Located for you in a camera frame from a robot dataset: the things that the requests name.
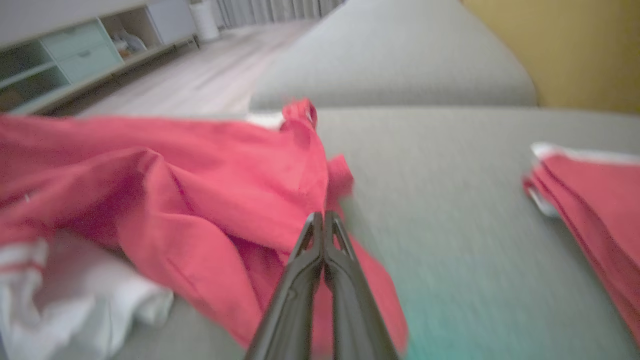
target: clothes pile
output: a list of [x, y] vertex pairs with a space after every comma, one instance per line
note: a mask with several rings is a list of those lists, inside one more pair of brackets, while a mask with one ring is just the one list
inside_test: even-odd
[[524, 189], [580, 245], [640, 345], [640, 157], [532, 146]]
[[[111, 356], [132, 317], [162, 323], [169, 290], [247, 346], [308, 215], [341, 213], [338, 199], [353, 184], [342, 156], [326, 160], [308, 101], [282, 115], [276, 131], [241, 121], [0, 115], [0, 331], [10, 359], [52, 359], [74, 344], [91, 354], [83, 359]], [[61, 242], [61, 229], [96, 247], [85, 251], [122, 251], [144, 278], [128, 273], [129, 283], [96, 291], [106, 268], [124, 273], [126, 266], [74, 268], [74, 253], [63, 250], [78, 244]], [[60, 246], [66, 260], [53, 264]], [[393, 282], [354, 247], [404, 352], [407, 326]], [[78, 279], [78, 272], [86, 276]], [[78, 285], [83, 281], [88, 285]], [[54, 291], [59, 284], [66, 285]], [[113, 294], [131, 294], [131, 287], [140, 293], [125, 297], [118, 323], [100, 320], [121, 307], [125, 295]], [[48, 297], [39, 302], [44, 290]], [[73, 301], [87, 310], [75, 315], [73, 329], [54, 332], [49, 325], [71, 316], [64, 311], [77, 308]], [[325, 285], [314, 304], [312, 347], [327, 352], [332, 302]], [[100, 331], [89, 333], [92, 327]], [[36, 350], [27, 340], [49, 347], [29, 357]]]

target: curtain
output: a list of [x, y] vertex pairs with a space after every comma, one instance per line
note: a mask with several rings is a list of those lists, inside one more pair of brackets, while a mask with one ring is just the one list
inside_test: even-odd
[[345, 0], [217, 0], [224, 26], [319, 19]]

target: cabinet drawer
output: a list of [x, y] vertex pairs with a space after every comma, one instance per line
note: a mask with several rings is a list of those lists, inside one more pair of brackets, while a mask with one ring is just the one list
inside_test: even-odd
[[60, 62], [62, 71], [72, 83], [98, 76], [120, 63], [109, 47], [100, 45], [89, 50], [81, 51]]
[[42, 38], [42, 43], [57, 60], [106, 42], [102, 28], [94, 21], [73, 26]]

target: white cabinet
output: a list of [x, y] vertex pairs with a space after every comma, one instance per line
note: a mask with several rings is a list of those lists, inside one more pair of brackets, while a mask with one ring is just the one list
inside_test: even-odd
[[147, 5], [164, 45], [190, 37], [196, 32], [189, 5], [185, 0], [164, 0]]

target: fabric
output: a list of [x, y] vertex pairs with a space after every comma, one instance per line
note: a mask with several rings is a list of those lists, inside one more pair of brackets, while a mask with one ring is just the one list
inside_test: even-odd
[[0, 246], [0, 268], [9, 360], [109, 359], [133, 321], [160, 326], [173, 302], [170, 290], [68, 233]]
[[[327, 163], [308, 101], [283, 116], [280, 131], [271, 131], [242, 122], [4, 115], [0, 204], [9, 208], [0, 215], [0, 243], [70, 227], [121, 248], [141, 274], [247, 346], [308, 214], [339, 211], [337, 197], [353, 180], [341, 157]], [[393, 282], [354, 246], [402, 351], [406, 323]], [[314, 309], [320, 352], [332, 343], [330, 311], [323, 285]]]
[[537, 105], [525, 69], [456, 0], [350, 0], [274, 62], [250, 110], [300, 97], [320, 108]]
[[[346, 226], [385, 267], [409, 326], [406, 360], [640, 359], [566, 226], [522, 192], [534, 142], [640, 154], [640, 117], [584, 111], [318, 109], [327, 156], [356, 181]], [[215, 115], [210, 121], [218, 121]], [[115, 360], [242, 359], [180, 298]]]
[[525, 189], [558, 210], [640, 344], [640, 157], [537, 148]]

